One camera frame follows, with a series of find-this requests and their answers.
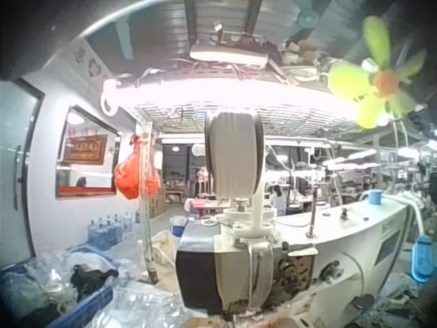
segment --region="red sign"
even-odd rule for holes
[[[64,163],[103,165],[108,135],[67,137],[64,146]]]

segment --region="red plastic bag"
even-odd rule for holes
[[[134,151],[129,157],[115,167],[115,186],[128,200],[134,200],[139,196],[139,156],[140,156],[140,138],[134,136],[130,144],[134,145]],[[147,165],[147,174],[145,178],[146,191],[148,195],[156,195],[160,188],[160,178],[158,172],[153,167],[153,152],[151,152],[151,161]]]

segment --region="yellow fan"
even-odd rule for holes
[[[356,123],[363,128],[375,128],[378,116],[386,105],[395,118],[414,110],[414,99],[399,88],[399,82],[408,82],[408,77],[422,69],[426,50],[412,56],[401,67],[391,69],[389,31],[384,22],[370,16],[364,20],[363,29],[378,71],[370,73],[354,64],[337,64],[328,74],[328,86],[338,96],[359,101],[360,111]]]

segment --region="woman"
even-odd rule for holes
[[[285,214],[285,196],[282,194],[281,188],[279,185],[275,185],[273,187],[273,194],[270,195],[270,203],[277,210],[277,216],[282,217]]]

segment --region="blue bottle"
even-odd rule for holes
[[[107,228],[108,237],[109,237],[109,244],[112,247],[112,246],[117,244],[117,235],[115,233],[115,227],[111,224],[110,220],[107,221],[106,228]]]
[[[117,243],[121,243],[123,241],[123,227],[122,224],[118,221],[118,218],[115,218],[114,228]]]
[[[108,230],[103,223],[100,223],[96,230],[96,247],[99,251],[107,251],[111,248],[108,237]]]
[[[91,246],[96,246],[96,233],[97,233],[98,226],[94,224],[94,220],[91,220],[91,224],[88,225],[88,244]]]
[[[123,231],[124,232],[132,231],[132,217],[130,217],[128,212],[126,212],[123,218]]]

